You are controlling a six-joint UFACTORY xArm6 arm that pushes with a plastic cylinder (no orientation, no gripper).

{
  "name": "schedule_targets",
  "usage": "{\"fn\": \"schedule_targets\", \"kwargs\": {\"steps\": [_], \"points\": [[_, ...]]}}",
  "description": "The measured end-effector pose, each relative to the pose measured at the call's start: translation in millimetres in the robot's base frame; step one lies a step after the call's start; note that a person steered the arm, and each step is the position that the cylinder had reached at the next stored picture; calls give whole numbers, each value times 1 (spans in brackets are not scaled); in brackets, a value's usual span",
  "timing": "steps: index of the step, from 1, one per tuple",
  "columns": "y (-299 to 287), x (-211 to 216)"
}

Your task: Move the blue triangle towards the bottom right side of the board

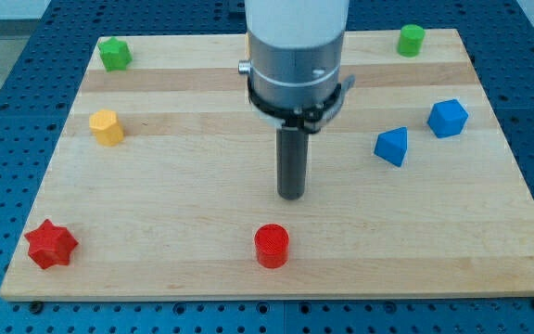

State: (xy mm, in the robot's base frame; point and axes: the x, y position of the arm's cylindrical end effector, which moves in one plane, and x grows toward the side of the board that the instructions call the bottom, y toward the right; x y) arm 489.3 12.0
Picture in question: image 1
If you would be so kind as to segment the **black clamp mount ring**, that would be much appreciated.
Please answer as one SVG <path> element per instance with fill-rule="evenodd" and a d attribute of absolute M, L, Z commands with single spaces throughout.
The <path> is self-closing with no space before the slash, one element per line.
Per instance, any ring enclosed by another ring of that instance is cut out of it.
<path fill-rule="evenodd" d="M 345 95 L 354 84 L 355 75 L 352 74 L 342 83 L 338 83 L 333 93 L 324 102 L 306 108 L 286 109 L 272 105 L 259 97 L 248 79 L 248 101 L 259 117 L 276 130 L 292 129 L 313 135 L 319 133 L 336 118 L 344 104 Z"/>

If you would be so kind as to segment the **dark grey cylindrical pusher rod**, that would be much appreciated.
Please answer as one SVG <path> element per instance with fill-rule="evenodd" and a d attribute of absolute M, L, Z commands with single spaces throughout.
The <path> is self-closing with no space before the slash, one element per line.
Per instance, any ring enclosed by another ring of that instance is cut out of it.
<path fill-rule="evenodd" d="M 309 136 L 296 128 L 276 132 L 277 192 L 287 200 L 299 199 L 305 191 Z"/>

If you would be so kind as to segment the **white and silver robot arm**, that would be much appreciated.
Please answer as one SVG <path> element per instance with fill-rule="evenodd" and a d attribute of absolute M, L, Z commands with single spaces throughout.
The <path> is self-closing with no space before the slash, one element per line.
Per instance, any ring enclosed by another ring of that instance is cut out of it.
<path fill-rule="evenodd" d="M 354 85 L 339 77 L 349 0 L 246 0 L 251 107 L 276 130 L 277 193 L 305 192 L 310 135 L 341 111 Z"/>

